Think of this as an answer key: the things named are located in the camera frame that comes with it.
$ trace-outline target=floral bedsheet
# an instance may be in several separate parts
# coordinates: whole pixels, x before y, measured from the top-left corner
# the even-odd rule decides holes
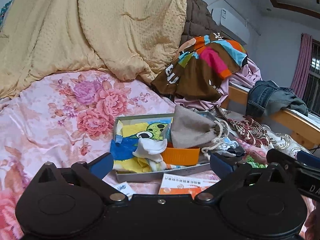
[[[142,82],[119,82],[93,70],[54,74],[33,82],[18,98],[0,100],[0,240],[22,237],[15,205],[43,163],[90,162],[109,151],[116,116],[173,111],[171,101]],[[218,179],[212,171],[192,177]],[[113,173],[103,180],[118,183]],[[130,186],[156,194],[160,183]]]

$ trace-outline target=metal bolt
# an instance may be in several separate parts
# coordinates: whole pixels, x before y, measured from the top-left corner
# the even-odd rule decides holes
[[[165,204],[165,200],[164,199],[158,199],[158,203],[159,204]]]
[[[125,199],[125,194],[113,193],[110,195],[110,199],[113,201],[123,201]]]
[[[200,193],[198,199],[202,201],[209,201],[213,199],[213,195],[210,193]]]

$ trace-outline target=yellow blanket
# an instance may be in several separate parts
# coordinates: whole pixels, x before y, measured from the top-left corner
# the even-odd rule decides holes
[[[171,62],[186,0],[14,0],[0,33],[0,98],[58,71],[150,83]]]

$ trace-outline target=pink curtain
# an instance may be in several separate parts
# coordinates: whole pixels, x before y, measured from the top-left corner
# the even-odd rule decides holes
[[[293,92],[302,98],[308,81],[308,74],[312,60],[312,36],[302,34],[300,52],[297,61],[296,71],[291,83]]]

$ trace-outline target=white air conditioner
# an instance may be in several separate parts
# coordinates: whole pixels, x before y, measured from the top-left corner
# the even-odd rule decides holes
[[[248,28],[235,17],[232,13],[224,8],[214,8],[212,11],[212,19],[220,26],[221,31],[229,35],[241,45],[249,43],[250,33]]]

